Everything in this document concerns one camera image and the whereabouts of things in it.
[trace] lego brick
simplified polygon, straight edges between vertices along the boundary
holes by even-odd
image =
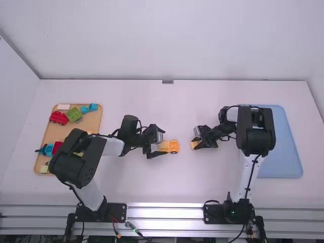
[[[70,104],[58,104],[57,108],[58,110],[69,110],[70,109]]]
[[[47,172],[49,171],[49,167],[48,166],[41,166],[39,172],[42,174],[47,174]]]
[[[83,115],[84,115],[84,114],[87,114],[87,113],[89,112],[88,108],[85,107],[85,106],[81,106],[81,107],[80,107],[80,111],[81,111],[81,113],[82,113]]]
[[[46,153],[46,156],[48,157],[52,157],[52,151],[53,151],[53,148],[54,148],[54,144],[48,144],[45,148],[45,153]]]
[[[97,104],[91,103],[91,104],[89,105],[89,111],[90,111],[90,112],[91,112],[91,111],[95,111],[95,110],[97,110],[97,109],[98,109]]]
[[[57,152],[57,150],[59,149],[59,147],[61,147],[62,143],[63,142],[55,142],[54,143],[54,147],[53,147],[53,150],[52,150],[52,155],[54,155]]]
[[[82,117],[81,111],[79,111],[76,107],[70,109],[68,112],[66,112],[65,115],[67,116],[67,118],[69,118],[71,122],[75,122],[76,120]]]

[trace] blue tray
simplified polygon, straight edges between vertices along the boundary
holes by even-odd
[[[254,105],[272,109],[276,144],[265,157],[259,170],[259,178],[299,178],[303,168],[290,130],[284,108],[279,105]]]

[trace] green toy block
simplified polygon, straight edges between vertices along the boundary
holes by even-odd
[[[75,122],[76,120],[82,117],[81,111],[79,111],[76,107],[70,109],[68,112],[66,112],[65,115],[67,116],[67,118],[69,118],[71,122]]]

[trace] connector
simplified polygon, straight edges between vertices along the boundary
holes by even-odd
[[[130,228],[131,230],[133,230],[135,233],[138,234],[138,229],[132,223],[130,223],[129,221],[127,221],[125,223],[125,227]]]

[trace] toy car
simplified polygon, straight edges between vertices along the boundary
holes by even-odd
[[[158,150],[167,153],[178,153],[180,151],[179,142],[177,140],[171,140],[170,142],[163,140],[163,142],[159,144]]]
[[[55,110],[51,116],[50,116],[50,122],[52,123],[58,123],[59,125],[63,126],[67,124],[69,119],[64,113],[59,112],[58,110]]]

